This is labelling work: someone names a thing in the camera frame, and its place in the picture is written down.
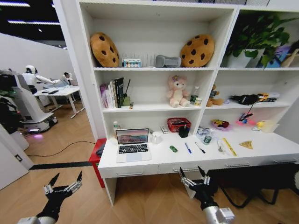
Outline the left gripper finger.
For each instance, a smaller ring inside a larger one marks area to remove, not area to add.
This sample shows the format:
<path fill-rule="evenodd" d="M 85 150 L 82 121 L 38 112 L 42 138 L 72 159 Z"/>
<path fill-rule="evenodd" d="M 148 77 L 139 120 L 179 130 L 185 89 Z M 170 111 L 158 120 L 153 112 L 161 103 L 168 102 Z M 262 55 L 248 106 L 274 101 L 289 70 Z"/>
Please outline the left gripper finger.
<path fill-rule="evenodd" d="M 59 174 L 60 174 L 60 173 L 57 173 L 57 174 L 50 180 L 50 182 L 49 182 L 47 185 L 44 185 L 43 189 L 44 189 L 44 192 L 45 192 L 46 195 L 53 192 L 52 187 L 53 187 L 54 184 L 56 183 L 56 181 L 57 181 L 57 179 L 58 179 L 58 177 L 59 177 Z"/>
<path fill-rule="evenodd" d="M 75 193 L 82 186 L 82 171 L 80 171 L 77 180 L 63 190 L 64 193 Z"/>

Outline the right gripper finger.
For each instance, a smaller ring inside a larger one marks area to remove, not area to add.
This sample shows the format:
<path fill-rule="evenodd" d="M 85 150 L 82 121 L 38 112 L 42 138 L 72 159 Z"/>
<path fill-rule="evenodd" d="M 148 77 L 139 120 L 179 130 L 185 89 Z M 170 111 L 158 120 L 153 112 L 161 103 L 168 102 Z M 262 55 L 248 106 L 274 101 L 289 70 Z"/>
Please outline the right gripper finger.
<path fill-rule="evenodd" d="M 201 185 L 210 185 L 210 176 L 208 176 L 205 171 L 198 166 L 201 178 L 199 179 L 199 184 Z"/>
<path fill-rule="evenodd" d="M 194 186 L 194 182 L 186 177 L 186 175 L 181 167 L 180 167 L 180 177 L 181 177 L 181 182 L 188 188 Z"/>

